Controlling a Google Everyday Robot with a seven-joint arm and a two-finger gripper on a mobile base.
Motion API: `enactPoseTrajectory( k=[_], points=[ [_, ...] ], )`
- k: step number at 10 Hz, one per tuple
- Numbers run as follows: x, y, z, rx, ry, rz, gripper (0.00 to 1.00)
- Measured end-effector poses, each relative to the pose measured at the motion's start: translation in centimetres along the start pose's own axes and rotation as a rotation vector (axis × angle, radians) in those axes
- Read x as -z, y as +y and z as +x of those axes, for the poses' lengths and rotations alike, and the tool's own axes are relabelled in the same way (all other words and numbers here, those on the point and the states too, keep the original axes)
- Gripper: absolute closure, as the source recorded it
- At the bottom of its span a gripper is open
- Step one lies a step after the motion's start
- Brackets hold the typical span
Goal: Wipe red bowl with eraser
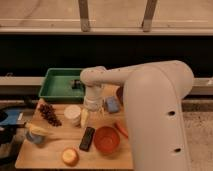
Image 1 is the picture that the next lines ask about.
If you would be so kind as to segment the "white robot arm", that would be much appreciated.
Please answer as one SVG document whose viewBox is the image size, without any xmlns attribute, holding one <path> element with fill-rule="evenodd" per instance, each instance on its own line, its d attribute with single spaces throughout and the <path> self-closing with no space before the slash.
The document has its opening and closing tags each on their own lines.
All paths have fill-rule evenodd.
<svg viewBox="0 0 213 171">
<path fill-rule="evenodd" d="M 123 88 L 123 105 L 134 171 L 191 171 L 181 100 L 194 75 L 182 61 L 151 62 L 107 70 L 86 68 L 84 106 L 102 106 L 105 84 Z"/>
</svg>

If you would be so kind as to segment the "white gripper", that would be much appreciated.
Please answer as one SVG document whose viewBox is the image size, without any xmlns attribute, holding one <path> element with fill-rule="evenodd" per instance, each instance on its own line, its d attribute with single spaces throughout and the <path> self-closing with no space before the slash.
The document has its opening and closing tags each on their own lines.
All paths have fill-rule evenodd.
<svg viewBox="0 0 213 171">
<path fill-rule="evenodd" d="M 87 86 L 84 96 L 84 107 L 81 111 L 80 125 L 84 128 L 87 125 L 89 119 L 89 111 L 98 111 L 103 104 L 102 98 L 103 87 L 102 86 Z"/>
</svg>

